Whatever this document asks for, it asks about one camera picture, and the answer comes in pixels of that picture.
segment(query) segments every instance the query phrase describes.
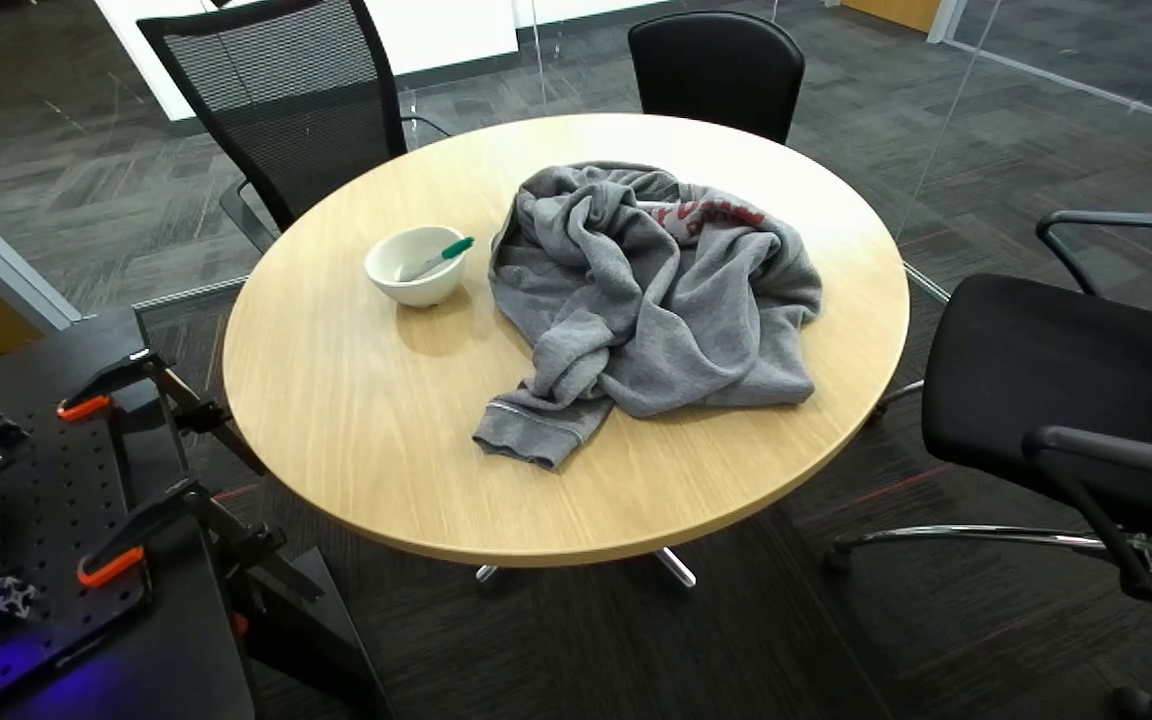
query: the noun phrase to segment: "gray cloth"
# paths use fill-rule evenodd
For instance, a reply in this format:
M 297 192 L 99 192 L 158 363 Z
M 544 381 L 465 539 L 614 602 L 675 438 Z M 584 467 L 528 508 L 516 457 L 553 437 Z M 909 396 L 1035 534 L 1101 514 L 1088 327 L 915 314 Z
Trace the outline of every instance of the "gray cloth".
M 564 464 L 608 415 L 801 402 L 801 323 L 822 307 L 805 241 L 658 169 L 559 164 L 512 199 L 496 307 L 535 376 L 484 407 L 477 444 Z

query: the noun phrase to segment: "wooden tabletop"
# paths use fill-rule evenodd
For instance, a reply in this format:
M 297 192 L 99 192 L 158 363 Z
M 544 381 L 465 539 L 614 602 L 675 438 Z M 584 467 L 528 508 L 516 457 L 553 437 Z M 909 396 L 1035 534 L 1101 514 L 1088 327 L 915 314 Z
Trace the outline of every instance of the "wooden tabletop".
M 805 327 L 810 402 L 667 419 L 614 407 L 559 472 L 471 438 L 488 399 L 533 376 L 491 305 L 488 241 L 519 180 L 576 161 L 658 164 L 801 227 L 826 274 Z M 436 307 L 398 307 L 363 274 L 370 242 L 413 224 L 482 241 Z M 544 116 L 409 152 L 297 220 L 233 307 L 225 383 L 259 459 L 321 511 L 436 558 L 559 569 L 698 539 L 813 478 L 889 386 L 905 333 L 901 251 L 827 169 L 698 121 Z

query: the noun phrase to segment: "chair wheel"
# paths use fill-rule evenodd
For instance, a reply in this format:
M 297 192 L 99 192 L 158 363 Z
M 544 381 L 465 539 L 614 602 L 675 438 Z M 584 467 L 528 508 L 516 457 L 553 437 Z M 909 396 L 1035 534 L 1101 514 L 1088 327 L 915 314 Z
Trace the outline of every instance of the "chair wheel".
M 853 550 L 842 545 L 827 545 L 827 550 L 822 557 L 822 569 L 831 577 L 853 577 Z

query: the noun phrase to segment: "chair armrest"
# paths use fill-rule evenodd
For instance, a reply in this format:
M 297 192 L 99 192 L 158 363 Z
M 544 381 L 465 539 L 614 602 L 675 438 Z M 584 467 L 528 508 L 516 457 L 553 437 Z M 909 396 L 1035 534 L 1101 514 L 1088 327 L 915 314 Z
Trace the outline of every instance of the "chair armrest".
M 1091 224 L 1091 227 L 1152 227 L 1152 212 L 1088 212 L 1088 206 L 1061 206 L 1040 220 L 1035 235 L 1052 246 L 1052 256 L 1067 269 L 1067 274 L 1088 293 L 1106 297 L 1091 273 L 1065 246 L 1056 227 L 1065 224 Z
M 1026 437 L 1026 459 L 1044 478 L 1052 478 L 1065 490 L 1065 500 L 1072 500 L 1072 508 L 1091 522 L 1091 533 L 1106 539 L 1106 550 L 1121 562 L 1125 589 L 1134 597 L 1152 597 L 1149 557 L 1139 557 L 1130 533 L 1091 495 L 1091 490 L 1106 490 L 1108 485 L 1101 477 L 1072 478 L 1067 472 L 1052 467 L 1052 459 L 1061 457 L 1152 472 L 1152 444 L 1112 437 L 1112 430 L 1065 426 L 1065 423 L 1048 423 Z
M 250 180 L 236 180 L 219 192 L 219 212 L 256 242 L 256 251 L 269 251 L 282 232 L 273 232 L 252 202 L 243 199 Z
M 1044 459 L 1044 450 L 1072 450 L 1072 457 L 1088 457 L 1101 464 L 1152 472 L 1152 444 L 1149 438 L 1130 438 L 1130 437 L 1108 437 L 1108 430 L 1088 430 L 1088 426 L 1048 423 L 1048 426 L 1033 430 L 1026 438 L 1026 457 Z

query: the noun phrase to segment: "black office chair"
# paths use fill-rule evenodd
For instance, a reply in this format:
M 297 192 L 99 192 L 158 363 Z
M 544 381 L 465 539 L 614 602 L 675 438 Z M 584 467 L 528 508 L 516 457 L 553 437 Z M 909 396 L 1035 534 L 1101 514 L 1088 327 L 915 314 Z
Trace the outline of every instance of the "black office chair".
M 630 26 L 639 102 L 785 142 L 805 52 L 782 25 L 744 12 L 671 12 Z
M 139 21 L 139 31 L 277 227 L 409 152 L 398 79 L 363 0 L 259 0 Z M 273 242 L 277 232 L 242 189 L 219 206 L 252 242 Z
M 1152 227 L 1152 212 L 1056 212 L 1035 227 L 1080 293 L 1009 274 L 953 293 L 923 372 L 923 444 L 1072 505 L 1091 533 L 886 528 L 838 539 L 827 569 L 846 570 L 858 548 L 889 539 L 1012 539 L 1112 558 L 1125 590 L 1152 602 L 1152 312 L 1106 298 L 1067 224 L 1125 235 Z M 1116 701 L 1125 717 L 1152 717 L 1144 692 Z

